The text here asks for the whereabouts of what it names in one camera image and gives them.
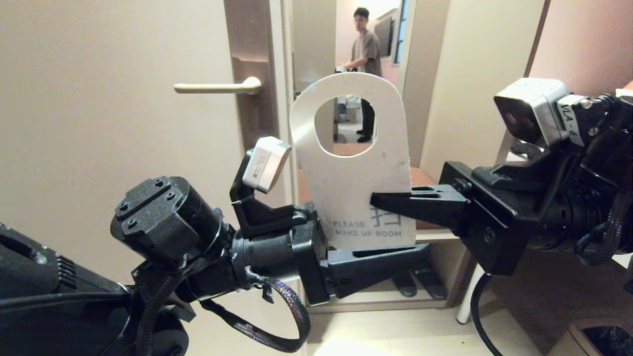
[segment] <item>hand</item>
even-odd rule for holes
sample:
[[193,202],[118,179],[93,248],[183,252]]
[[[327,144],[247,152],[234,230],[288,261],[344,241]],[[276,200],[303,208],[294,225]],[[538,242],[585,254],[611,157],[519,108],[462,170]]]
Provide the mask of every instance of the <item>hand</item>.
[[352,70],[354,69],[354,66],[352,65],[351,61],[348,61],[347,63],[343,65],[343,68],[345,68],[346,70]]

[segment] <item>window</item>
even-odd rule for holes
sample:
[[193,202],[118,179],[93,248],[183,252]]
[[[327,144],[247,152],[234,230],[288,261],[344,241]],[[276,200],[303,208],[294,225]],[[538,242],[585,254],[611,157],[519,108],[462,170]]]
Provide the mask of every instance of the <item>window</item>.
[[398,25],[398,39],[396,41],[396,55],[394,63],[400,63],[402,49],[404,47],[404,32],[406,30],[406,13],[409,10],[409,0],[402,0],[400,5],[400,23]]

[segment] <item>door handle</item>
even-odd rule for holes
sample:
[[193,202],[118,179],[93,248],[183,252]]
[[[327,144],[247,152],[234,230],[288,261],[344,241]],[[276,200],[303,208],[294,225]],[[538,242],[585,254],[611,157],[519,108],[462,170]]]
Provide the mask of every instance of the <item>door handle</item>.
[[261,81],[248,77],[238,84],[175,84],[173,89],[179,94],[258,94]]

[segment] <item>gray t-shirt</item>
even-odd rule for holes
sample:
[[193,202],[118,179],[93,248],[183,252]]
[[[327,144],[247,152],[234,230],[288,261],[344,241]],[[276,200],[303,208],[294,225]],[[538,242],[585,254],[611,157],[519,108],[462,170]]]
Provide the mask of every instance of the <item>gray t-shirt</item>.
[[367,63],[359,67],[359,72],[378,75],[382,77],[382,66],[380,65],[380,46],[378,36],[367,30],[364,35],[358,36],[352,46],[352,61],[358,58],[367,58]]

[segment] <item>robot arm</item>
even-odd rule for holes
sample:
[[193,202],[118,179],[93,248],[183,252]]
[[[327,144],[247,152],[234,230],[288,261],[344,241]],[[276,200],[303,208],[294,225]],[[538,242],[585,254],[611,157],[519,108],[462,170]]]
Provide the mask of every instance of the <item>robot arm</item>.
[[[633,251],[632,105],[569,94],[558,81],[523,79],[495,97],[508,130],[545,149],[524,166],[470,169],[447,162],[439,185],[374,193],[383,210],[451,229],[486,272],[509,276],[526,248],[570,250],[589,265]],[[146,260],[122,286],[0,227],[0,353],[183,355],[181,320],[192,302],[252,339],[293,352],[310,321],[283,281],[300,278],[312,305],[422,264],[427,245],[379,250],[327,248],[314,207],[270,208],[270,190],[289,147],[265,138],[246,153],[230,190],[240,224],[222,221],[185,179],[159,177],[117,206],[112,235]],[[213,301],[240,289],[272,290],[289,305],[299,339],[266,333]]]

